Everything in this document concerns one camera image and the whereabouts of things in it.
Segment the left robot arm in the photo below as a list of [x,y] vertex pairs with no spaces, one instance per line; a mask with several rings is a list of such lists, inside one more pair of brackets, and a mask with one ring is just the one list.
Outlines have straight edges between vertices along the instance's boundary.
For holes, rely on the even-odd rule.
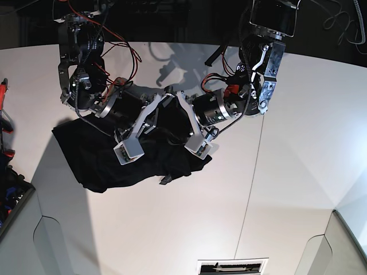
[[236,28],[239,63],[235,69],[223,59],[225,74],[207,74],[201,81],[203,95],[177,95],[192,126],[188,147],[207,146],[222,133],[215,124],[226,120],[234,124],[244,116],[267,112],[286,48],[282,38],[294,36],[299,4],[246,2]]

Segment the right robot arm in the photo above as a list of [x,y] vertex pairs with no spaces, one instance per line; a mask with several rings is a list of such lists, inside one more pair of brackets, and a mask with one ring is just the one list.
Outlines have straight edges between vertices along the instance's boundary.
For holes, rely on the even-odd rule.
[[163,90],[139,87],[133,78],[141,62],[139,54],[119,34],[112,32],[117,46],[128,48],[132,57],[129,78],[110,79],[104,55],[106,20],[115,1],[66,1],[70,11],[60,19],[58,29],[60,63],[58,65],[61,102],[75,111],[90,111],[99,118],[79,119],[63,124],[53,134],[63,150],[79,147],[83,142],[96,143],[126,138],[135,126],[140,112]]

